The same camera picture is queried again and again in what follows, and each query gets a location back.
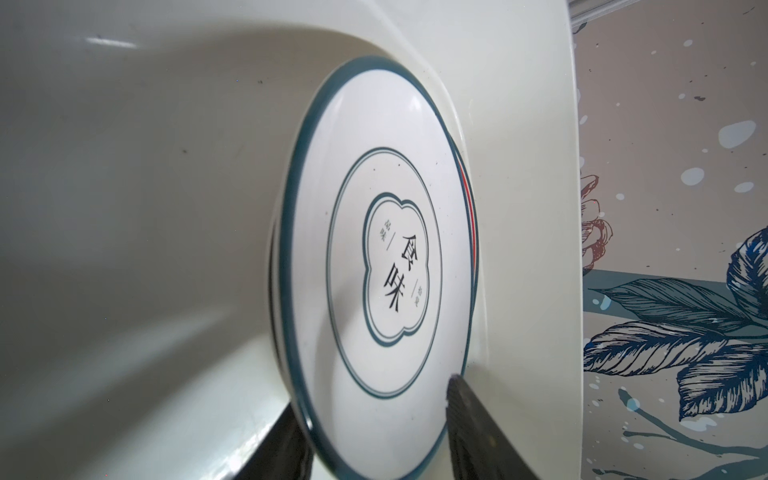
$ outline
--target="wallpaper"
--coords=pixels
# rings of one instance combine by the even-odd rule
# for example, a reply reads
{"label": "wallpaper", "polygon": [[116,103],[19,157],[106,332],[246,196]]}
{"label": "wallpaper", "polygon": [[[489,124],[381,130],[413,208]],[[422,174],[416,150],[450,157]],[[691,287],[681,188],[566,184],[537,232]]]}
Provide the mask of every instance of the wallpaper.
{"label": "wallpaper", "polygon": [[581,478],[768,478],[768,3],[577,30]]}

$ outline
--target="blue leaf illustration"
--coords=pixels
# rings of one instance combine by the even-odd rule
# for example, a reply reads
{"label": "blue leaf illustration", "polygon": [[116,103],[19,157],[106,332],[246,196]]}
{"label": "blue leaf illustration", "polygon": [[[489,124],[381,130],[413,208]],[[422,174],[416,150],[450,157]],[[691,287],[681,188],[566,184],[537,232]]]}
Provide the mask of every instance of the blue leaf illustration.
{"label": "blue leaf illustration", "polygon": [[750,318],[722,296],[683,280],[635,280],[596,292],[648,322],[702,326],[720,333],[750,325]]}
{"label": "blue leaf illustration", "polygon": [[768,326],[768,227],[755,233],[730,256],[727,284],[736,303]]}
{"label": "blue leaf illustration", "polygon": [[584,370],[608,375],[643,375],[698,362],[728,339],[700,327],[628,322],[612,326],[584,348]]}
{"label": "blue leaf illustration", "polygon": [[680,419],[751,409],[768,395],[768,346],[728,345],[677,374]]}

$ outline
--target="red flower illustration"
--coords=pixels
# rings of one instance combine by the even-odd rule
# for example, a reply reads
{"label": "red flower illustration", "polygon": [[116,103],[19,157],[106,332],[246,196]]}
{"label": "red flower illustration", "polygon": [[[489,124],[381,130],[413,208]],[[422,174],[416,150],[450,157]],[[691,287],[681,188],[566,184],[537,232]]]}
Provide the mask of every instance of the red flower illustration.
{"label": "red flower illustration", "polygon": [[585,200],[598,185],[596,175],[581,178],[581,273],[586,275],[594,263],[605,255],[605,245],[614,235],[611,225],[600,219],[597,200]]}

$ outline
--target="chinese characters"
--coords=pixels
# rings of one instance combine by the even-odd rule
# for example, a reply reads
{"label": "chinese characters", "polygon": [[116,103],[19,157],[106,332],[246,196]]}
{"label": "chinese characters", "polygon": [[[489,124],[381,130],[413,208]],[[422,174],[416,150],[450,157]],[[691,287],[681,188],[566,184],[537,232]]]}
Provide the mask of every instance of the chinese characters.
{"label": "chinese characters", "polygon": [[[413,262],[419,259],[419,257],[416,255],[416,235],[413,235],[412,237],[403,237],[406,239],[406,248],[402,251],[401,257],[406,259],[408,261],[408,271],[411,270],[411,265],[413,265]],[[395,262],[392,262],[392,268],[389,269],[389,275],[386,278],[386,281],[384,282],[384,287],[390,287],[392,290],[387,293],[385,296],[392,296],[392,301],[389,302],[389,308],[395,307],[395,311],[399,312],[399,301],[400,297],[404,296],[402,292],[402,288],[405,286],[403,281],[406,279],[406,275],[404,273],[400,274],[400,278],[398,279],[399,270],[397,268],[397,265]],[[422,289],[419,287],[419,295],[421,296]],[[419,306],[419,298],[416,297],[416,306]]]}
{"label": "chinese characters", "polygon": [[386,240],[386,233],[389,232],[389,228],[392,226],[392,224],[387,220],[384,222],[384,228],[381,229],[379,232],[379,236],[382,238],[382,242]]}

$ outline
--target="quatrefoil logo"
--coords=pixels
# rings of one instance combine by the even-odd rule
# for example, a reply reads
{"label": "quatrefoil logo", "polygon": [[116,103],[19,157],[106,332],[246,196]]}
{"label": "quatrefoil logo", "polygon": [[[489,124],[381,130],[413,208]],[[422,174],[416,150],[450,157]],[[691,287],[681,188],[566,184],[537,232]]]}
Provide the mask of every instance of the quatrefoil logo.
{"label": "quatrefoil logo", "polygon": [[394,194],[378,195],[362,241],[366,323],[379,345],[392,346],[419,331],[429,301],[429,238],[421,210]]}

